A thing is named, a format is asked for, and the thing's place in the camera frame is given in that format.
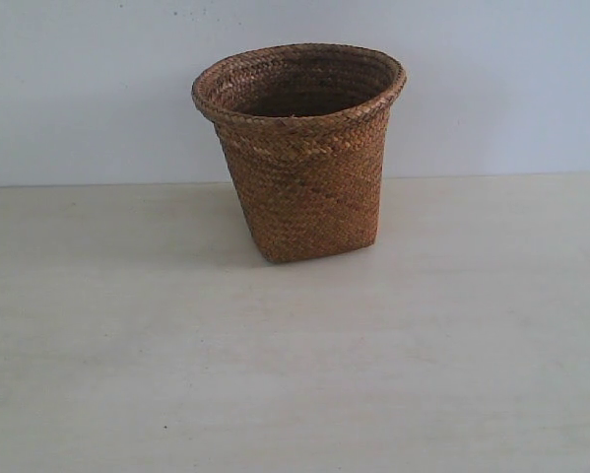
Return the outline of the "brown woven wicker basket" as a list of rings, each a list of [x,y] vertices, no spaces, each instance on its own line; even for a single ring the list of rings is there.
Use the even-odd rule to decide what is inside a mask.
[[[391,108],[407,74],[392,56],[333,43],[222,59],[193,82],[252,239],[273,263],[374,244]]]

